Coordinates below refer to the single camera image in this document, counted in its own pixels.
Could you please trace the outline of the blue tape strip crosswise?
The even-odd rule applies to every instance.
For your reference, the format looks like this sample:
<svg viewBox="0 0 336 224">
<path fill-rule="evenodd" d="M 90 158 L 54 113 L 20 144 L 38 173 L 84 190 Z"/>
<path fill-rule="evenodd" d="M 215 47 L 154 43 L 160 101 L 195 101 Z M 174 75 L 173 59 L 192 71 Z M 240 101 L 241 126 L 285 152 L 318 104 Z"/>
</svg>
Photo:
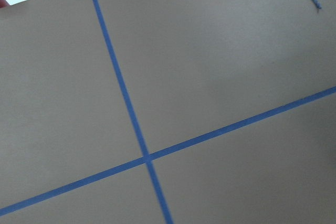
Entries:
<svg viewBox="0 0 336 224">
<path fill-rule="evenodd" d="M 233 124 L 229 124 L 227 126 L 218 128 L 216 130 L 210 131 L 210 132 L 202 134 L 200 136 L 191 138 L 191 139 L 186 140 L 184 142 L 169 146 L 169 147 L 164 148 L 162 150 L 151 153 L 150 158 L 152 160 L 162 158 L 164 156 L 167 156 L 167 155 L 170 155 L 172 153 L 175 153 L 175 152 L 181 151 L 183 149 L 189 148 L 189 147 L 194 146 L 196 144 L 199 144 L 201 142 L 205 142 L 205 141 L 208 141 L 210 139 L 219 137 L 221 135 L 224 135 L 224 134 L 227 134 L 229 132 L 235 131 L 235 130 L 240 129 L 242 127 L 246 127 L 248 125 L 251 125 L 251 124 L 254 124 L 256 122 L 265 120 L 265 119 L 270 118 L 272 116 L 275 116 L 277 114 L 284 113 L 286 111 L 295 109 L 299 106 L 308 104 L 308 103 L 313 102 L 315 100 L 322 99 L 322 98 L 327 97 L 327 96 L 332 95 L 332 94 L 335 94 L 335 87 L 328 88 L 326 90 L 323 90 L 323 91 L 320 91 L 318 93 L 309 95 L 309 96 L 301 98 L 299 100 L 295 100 L 293 102 L 287 103 L 287 104 L 279 106 L 277 108 L 268 110 L 268 111 L 263 112 L 261 114 L 251 116 L 249 118 L 240 120 L 240 121 L 235 122 Z M 99 180 L 105 179 L 107 177 L 113 176 L 115 174 L 121 173 L 121 172 L 126 171 L 126 170 L 130 170 L 130 169 L 132 169 L 134 167 L 137 167 L 137 166 L 140 166 L 144 163 L 145 163 L 145 160 L 144 160 L 143 157 L 137 158 L 137 159 L 131 160 L 129 162 L 126 162 L 124 164 L 118 165 L 116 167 L 104 170 L 104 171 L 99 172 L 97 174 L 85 177 L 85 178 L 80 179 L 80 180 L 75 181 L 75 182 L 72 182 L 70 184 L 66 184 L 64 186 L 61 186 L 61 187 L 58 187 L 56 189 L 47 191 L 47 192 L 39 194 L 37 196 L 19 201 L 15 204 L 12 204 L 12 205 L 9 205 L 7 207 L 2 208 L 1 209 L 1 216 L 4 216 L 4 215 L 10 214 L 12 212 L 21 210 L 23 208 L 32 206 L 32 205 L 40 203 L 42 201 L 49 200 L 53 197 L 65 194 L 67 192 L 78 189 L 80 187 L 95 183 Z"/>
</svg>

